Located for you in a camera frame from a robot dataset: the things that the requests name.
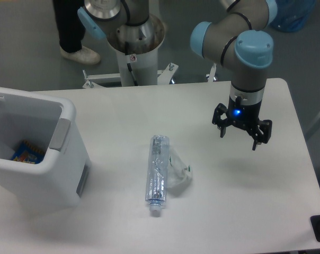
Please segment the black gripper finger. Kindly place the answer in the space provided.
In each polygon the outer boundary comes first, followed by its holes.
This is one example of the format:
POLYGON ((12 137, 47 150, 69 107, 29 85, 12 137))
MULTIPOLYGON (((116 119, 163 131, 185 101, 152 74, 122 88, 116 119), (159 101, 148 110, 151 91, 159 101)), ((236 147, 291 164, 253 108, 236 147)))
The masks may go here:
POLYGON ((250 124, 246 131, 253 138, 252 150, 255 151, 257 146, 269 142, 272 133, 272 121, 258 119, 254 124, 250 124))
POLYGON ((226 117, 225 119, 221 118, 222 115, 224 115, 224 114, 227 115, 227 112, 228 112, 227 107, 224 104, 219 103, 217 105, 217 107, 215 108, 214 114, 212 117, 212 123, 214 125, 216 125, 217 128, 220 130, 220 137, 221 138, 223 138, 224 135, 226 134, 226 128, 228 126, 230 126, 230 122, 228 120, 228 117, 226 117))

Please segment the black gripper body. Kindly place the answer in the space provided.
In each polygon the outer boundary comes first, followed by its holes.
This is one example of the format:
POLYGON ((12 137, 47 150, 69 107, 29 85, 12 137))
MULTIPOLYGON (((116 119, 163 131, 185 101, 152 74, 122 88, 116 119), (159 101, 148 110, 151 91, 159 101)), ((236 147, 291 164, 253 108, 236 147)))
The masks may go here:
POLYGON ((237 105, 229 98, 227 123, 243 130, 255 127, 259 122, 261 103, 260 101, 253 105, 237 105))

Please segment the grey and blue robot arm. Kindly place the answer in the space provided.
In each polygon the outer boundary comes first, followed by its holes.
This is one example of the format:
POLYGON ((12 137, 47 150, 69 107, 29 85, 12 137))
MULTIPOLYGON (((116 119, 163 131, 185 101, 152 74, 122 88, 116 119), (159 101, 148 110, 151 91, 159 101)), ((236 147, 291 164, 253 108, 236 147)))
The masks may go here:
MULTIPOLYGON (((267 143, 272 122, 260 120, 266 70, 273 39, 264 32, 277 15, 275 1, 223 1, 227 16, 199 23, 190 36, 192 51, 231 70, 228 105, 218 104, 212 122, 221 135, 228 126, 246 131, 255 146, 267 143)), ((107 39, 118 58, 123 86, 159 84, 157 50, 164 41, 162 22, 148 1, 85 1, 77 15, 94 38, 107 39)))

